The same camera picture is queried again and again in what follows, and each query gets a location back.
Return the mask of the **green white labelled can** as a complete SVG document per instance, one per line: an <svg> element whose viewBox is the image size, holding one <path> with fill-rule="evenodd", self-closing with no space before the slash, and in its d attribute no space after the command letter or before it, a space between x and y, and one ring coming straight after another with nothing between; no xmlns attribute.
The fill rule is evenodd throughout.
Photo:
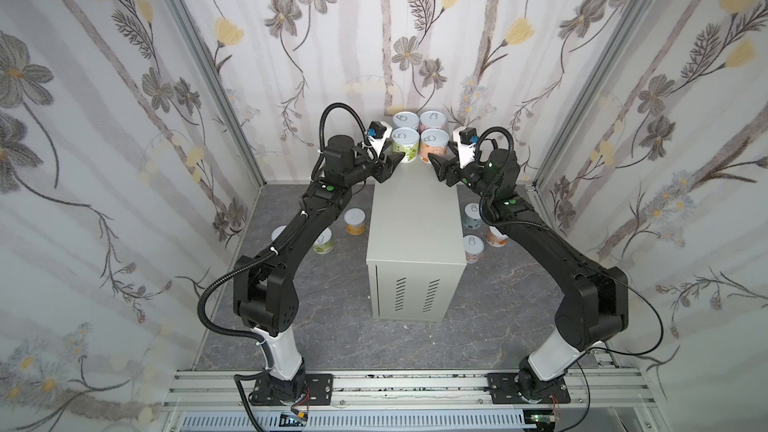
<svg viewBox="0 0 768 432"><path fill-rule="evenodd" d="M410 127L401 127L395 129L391 134L392 153L403 153L402 163L413 162L418 155L420 145L420 134L417 130Z"/></svg>

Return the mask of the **brown labelled can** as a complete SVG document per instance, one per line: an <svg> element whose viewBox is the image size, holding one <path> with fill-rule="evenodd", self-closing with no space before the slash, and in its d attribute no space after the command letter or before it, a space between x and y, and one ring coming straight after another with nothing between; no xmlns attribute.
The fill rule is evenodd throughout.
<svg viewBox="0 0 768 432"><path fill-rule="evenodd" d="M419 157L422 162L429 162L429 155L444 157L447 151L449 135L441 129L426 129L420 135Z"/></svg>

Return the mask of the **blue labelled can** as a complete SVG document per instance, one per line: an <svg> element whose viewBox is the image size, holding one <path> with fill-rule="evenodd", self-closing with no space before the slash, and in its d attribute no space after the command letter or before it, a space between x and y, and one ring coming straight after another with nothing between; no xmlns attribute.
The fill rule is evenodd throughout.
<svg viewBox="0 0 768 432"><path fill-rule="evenodd" d="M401 111L392 116L393 126L395 129L409 128L418 130L420 125L420 117L410 111Z"/></svg>

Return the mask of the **pink labelled can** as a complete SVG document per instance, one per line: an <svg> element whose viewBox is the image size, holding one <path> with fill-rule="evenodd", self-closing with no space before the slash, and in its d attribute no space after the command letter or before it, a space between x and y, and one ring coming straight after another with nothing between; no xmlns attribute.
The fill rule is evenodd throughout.
<svg viewBox="0 0 768 432"><path fill-rule="evenodd" d="M419 116L419 132L424 132L430 129L446 130L447 116L440 111L428 110L424 111Z"/></svg>

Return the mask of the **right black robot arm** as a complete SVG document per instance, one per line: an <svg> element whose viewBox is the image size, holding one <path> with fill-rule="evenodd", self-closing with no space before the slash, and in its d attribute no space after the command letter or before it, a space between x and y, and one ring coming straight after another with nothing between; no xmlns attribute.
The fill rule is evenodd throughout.
<svg viewBox="0 0 768 432"><path fill-rule="evenodd" d="M560 288L555 329L543 344L521 360L514 374L492 373L488 387L496 404L567 404L565 376L591 350L605 350L606 341L629 326L629 296L634 293L618 267L605 268L579 252L549 227L533 205L516 190L520 166L512 145L493 145L481 156L484 143L511 133L494 126L482 133L461 127L448 143L452 157L428 153L439 181L464 184L479 198L479 215L490 227L522 246Z"/></svg>

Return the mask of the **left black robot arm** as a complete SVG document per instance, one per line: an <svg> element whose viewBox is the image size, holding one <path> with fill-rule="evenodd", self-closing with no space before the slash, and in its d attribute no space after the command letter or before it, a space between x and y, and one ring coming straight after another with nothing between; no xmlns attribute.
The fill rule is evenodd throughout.
<svg viewBox="0 0 768 432"><path fill-rule="evenodd" d="M319 125L319 156L296 215L276 239L255 256L240 257L234 269L215 279L198 299L197 317L208 331L252 340L262 351L263 371L233 377L245 408L308 402L306 361L298 352L293 330L299 311L296 272L317 239L342 216L354 188L368 179L384 183L404 158L389 150L392 129L388 124L364 124L345 103L328 105ZM233 311L242 329L218 325L207 313L208 300L227 283L233 285Z"/></svg>

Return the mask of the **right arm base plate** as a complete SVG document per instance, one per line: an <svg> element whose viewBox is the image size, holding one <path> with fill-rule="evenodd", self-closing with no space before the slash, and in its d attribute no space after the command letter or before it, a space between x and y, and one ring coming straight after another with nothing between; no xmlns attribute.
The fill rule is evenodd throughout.
<svg viewBox="0 0 768 432"><path fill-rule="evenodd" d="M541 381L525 370L517 373L489 373L488 392L495 405L569 404L571 398L564 378Z"/></svg>

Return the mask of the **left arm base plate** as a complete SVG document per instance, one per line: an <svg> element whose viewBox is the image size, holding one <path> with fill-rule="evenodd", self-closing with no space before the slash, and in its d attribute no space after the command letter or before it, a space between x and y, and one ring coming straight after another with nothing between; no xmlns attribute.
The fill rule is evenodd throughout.
<svg viewBox="0 0 768 432"><path fill-rule="evenodd" d="M333 382L334 376L327 373L298 374L291 381L260 374L247 400L253 406L328 406Z"/></svg>

